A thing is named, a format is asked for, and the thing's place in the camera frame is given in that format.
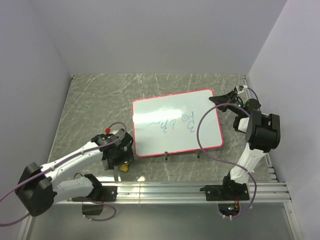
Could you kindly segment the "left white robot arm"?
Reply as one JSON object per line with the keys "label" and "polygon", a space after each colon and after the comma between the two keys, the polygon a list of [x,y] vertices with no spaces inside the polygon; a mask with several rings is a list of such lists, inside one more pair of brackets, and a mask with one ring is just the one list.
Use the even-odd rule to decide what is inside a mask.
{"label": "left white robot arm", "polygon": [[103,186],[93,174],[84,174],[73,180],[68,177],[94,163],[102,162],[105,170],[113,170],[131,162],[134,160],[133,143],[133,137],[123,128],[98,134],[58,160],[41,166],[36,163],[26,166],[14,192],[33,217],[67,199],[106,200]]}

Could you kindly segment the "pink framed whiteboard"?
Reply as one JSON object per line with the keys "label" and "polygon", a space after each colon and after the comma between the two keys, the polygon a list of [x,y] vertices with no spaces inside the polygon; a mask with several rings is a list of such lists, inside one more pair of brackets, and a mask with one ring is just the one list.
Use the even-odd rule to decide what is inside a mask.
{"label": "pink framed whiteboard", "polygon": [[224,137],[210,88],[132,102],[135,153],[139,158],[220,148]]}

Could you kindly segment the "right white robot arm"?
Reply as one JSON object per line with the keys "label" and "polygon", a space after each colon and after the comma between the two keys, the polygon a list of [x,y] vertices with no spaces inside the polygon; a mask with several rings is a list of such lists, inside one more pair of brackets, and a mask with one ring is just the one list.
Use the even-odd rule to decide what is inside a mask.
{"label": "right white robot arm", "polygon": [[207,192],[218,201],[247,201],[250,199],[247,184],[254,169],[280,143],[280,116],[262,113],[257,99],[250,98],[243,102],[236,88],[225,95],[211,96],[209,100],[222,112],[231,110],[236,114],[233,128],[245,133],[246,144],[237,164],[224,176],[222,184],[210,186]]}

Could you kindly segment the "yellow bone-shaped eraser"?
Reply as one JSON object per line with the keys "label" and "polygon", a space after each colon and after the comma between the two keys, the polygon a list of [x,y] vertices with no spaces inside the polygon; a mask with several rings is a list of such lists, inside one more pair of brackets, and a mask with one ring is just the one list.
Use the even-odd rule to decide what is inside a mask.
{"label": "yellow bone-shaped eraser", "polygon": [[130,163],[127,162],[127,163],[124,163],[120,166],[119,170],[121,172],[124,172],[124,173],[127,173],[129,171],[129,167],[130,167]]}

